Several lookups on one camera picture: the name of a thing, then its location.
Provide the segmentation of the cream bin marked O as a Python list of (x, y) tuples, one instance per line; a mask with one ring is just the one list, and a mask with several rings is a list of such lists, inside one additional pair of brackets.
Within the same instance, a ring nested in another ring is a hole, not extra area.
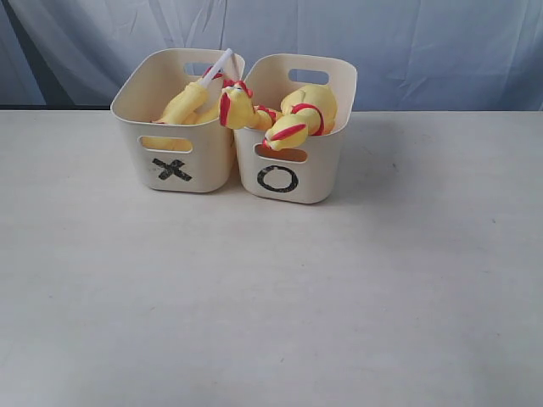
[(245, 83), (254, 100), (278, 109), (289, 93), (310, 85), (309, 79), (293, 81), (291, 70), (324, 72), (336, 97), (338, 112), (329, 133), (309, 136), (299, 147), (278, 152), (263, 144), (264, 133), (249, 128), (234, 132), (238, 166), (244, 188), (262, 198), (313, 204), (333, 190), (346, 126), (355, 98), (357, 71), (343, 60), (325, 57), (275, 54), (258, 60)]

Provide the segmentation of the chicken head with white tube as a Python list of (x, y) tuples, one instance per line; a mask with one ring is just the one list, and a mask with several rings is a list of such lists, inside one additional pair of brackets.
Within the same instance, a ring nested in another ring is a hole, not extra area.
[(198, 80), (189, 82), (165, 107), (155, 124), (182, 125), (187, 119), (198, 119), (196, 110), (207, 102), (210, 83), (216, 79), (225, 63), (232, 57), (233, 50), (228, 48), (218, 60)]

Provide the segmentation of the headless rubber chicken body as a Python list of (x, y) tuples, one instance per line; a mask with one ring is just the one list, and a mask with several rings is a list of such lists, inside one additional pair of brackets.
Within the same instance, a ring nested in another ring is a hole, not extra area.
[[(207, 96), (201, 96), (197, 94), (196, 106), (188, 107), (188, 111), (185, 115), (179, 114), (179, 106), (185, 106), (183, 102), (183, 94), (188, 89), (190, 92), (194, 90), (194, 86), (198, 84), (198, 81), (189, 82), (185, 88), (178, 93), (164, 108), (160, 117), (157, 120), (153, 120), (155, 124), (175, 124), (175, 125), (199, 125), (209, 121), (212, 121), (218, 117), (218, 103), (210, 107), (204, 113), (198, 113), (197, 109), (205, 104), (208, 100)], [(165, 151), (179, 151), (188, 152), (192, 149), (192, 144), (189, 140), (181, 138), (169, 138), (169, 137), (142, 137), (142, 145), (147, 149), (165, 150)]]

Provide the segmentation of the whole yellow rubber chicken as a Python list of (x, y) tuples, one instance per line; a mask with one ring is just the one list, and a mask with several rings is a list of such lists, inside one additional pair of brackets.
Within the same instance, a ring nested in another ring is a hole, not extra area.
[(283, 116), (275, 109), (253, 105), (252, 97), (244, 81), (224, 80), (218, 104), (220, 124), (231, 130), (267, 131)]

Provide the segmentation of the cream bin marked X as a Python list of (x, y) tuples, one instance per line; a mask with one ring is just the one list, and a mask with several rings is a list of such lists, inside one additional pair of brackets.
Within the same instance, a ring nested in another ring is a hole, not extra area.
[(160, 124), (166, 105), (197, 81), (190, 64), (212, 66), (221, 50), (169, 48), (149, 55), (117, 92), (116, 118), (140, 181), (156, 190), (211, 192), (228, 180), (236, 149), (232, 130), (219, 120)]

